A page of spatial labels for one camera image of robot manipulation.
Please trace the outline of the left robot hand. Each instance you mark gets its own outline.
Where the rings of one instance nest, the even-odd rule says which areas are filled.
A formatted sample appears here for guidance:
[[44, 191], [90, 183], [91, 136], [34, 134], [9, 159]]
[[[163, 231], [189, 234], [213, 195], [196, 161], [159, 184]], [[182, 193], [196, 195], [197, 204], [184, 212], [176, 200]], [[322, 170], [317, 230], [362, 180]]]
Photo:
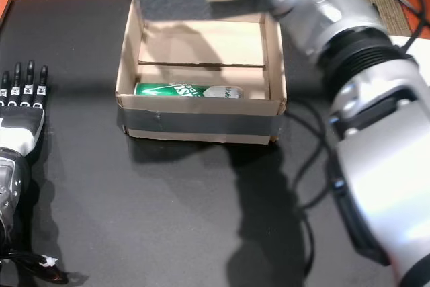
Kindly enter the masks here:
[[29, 60], [22, 73], [18, 62], [14, 72], [1, 75], [1, 148], [23, 156], [36, 148], [45, 121], [48, 67], [43, 65], [39, 73], [35, 67]]

